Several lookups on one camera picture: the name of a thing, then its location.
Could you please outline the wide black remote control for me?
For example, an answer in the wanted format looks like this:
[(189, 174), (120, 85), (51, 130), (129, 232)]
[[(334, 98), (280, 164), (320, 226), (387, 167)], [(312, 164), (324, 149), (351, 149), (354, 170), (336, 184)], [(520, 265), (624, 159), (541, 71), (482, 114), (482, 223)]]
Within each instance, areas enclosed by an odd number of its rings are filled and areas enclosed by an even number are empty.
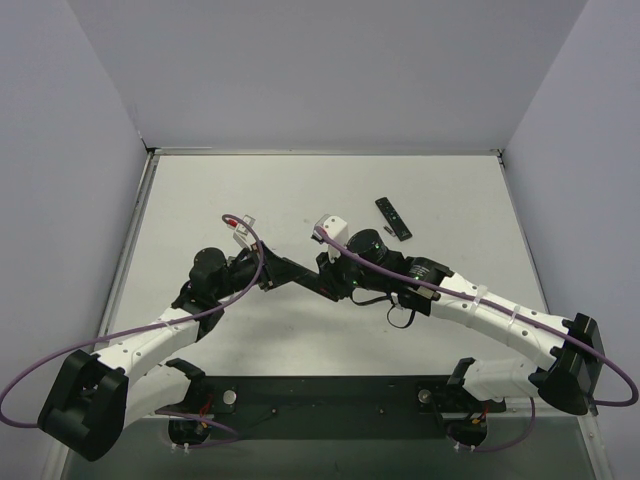
[(294, 283), (333, 302), (345, 298), (341, 284), (336, 280), (327, 263), (322, 264), (318, 272), (313, 272), (285, 257), (282, 258), (282, 262), (283, 273), (279, 279), (283, 284)]

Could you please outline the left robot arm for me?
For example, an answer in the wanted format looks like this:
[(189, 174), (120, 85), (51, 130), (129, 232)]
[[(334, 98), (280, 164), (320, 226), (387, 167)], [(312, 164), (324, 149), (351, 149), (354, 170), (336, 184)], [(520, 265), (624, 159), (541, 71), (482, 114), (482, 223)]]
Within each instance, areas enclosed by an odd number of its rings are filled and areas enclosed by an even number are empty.
[(204, 402), (204, 385), (165, 366), (165, 360), (213, 330), (224, 314), (223, 300), (254, 285), (276, 288), (306, 273), (263, 242), (234, 258), (218, 248), (199, 251), (178, 297), (157, 320), (93, 354), (76, 350), (66, 357), (38, 428), (95, 461), (129, 423), (148, 412), (172, 403), (183, 411), (196, 410)]

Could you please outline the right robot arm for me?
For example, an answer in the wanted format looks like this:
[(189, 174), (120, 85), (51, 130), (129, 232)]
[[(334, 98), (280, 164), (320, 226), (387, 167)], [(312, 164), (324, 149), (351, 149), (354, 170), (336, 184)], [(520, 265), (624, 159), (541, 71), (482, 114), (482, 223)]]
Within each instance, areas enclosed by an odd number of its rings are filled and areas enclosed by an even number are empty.
[(475, 400), (540, 398), (573, 415), (585, 415), (595, 407), (593, 393), (604, 351), (593, 320), (582, 314), (569, 320), (526, 309), (442, 264), (388, 249), (373, 229), (341, 243), (321, 225), (312, 237), (327, 246), (318, 265), (337, 294), (375, 291), (412, 316), (452, 321), (514, 350), (512, 359), (458, 362), (450, 381)]

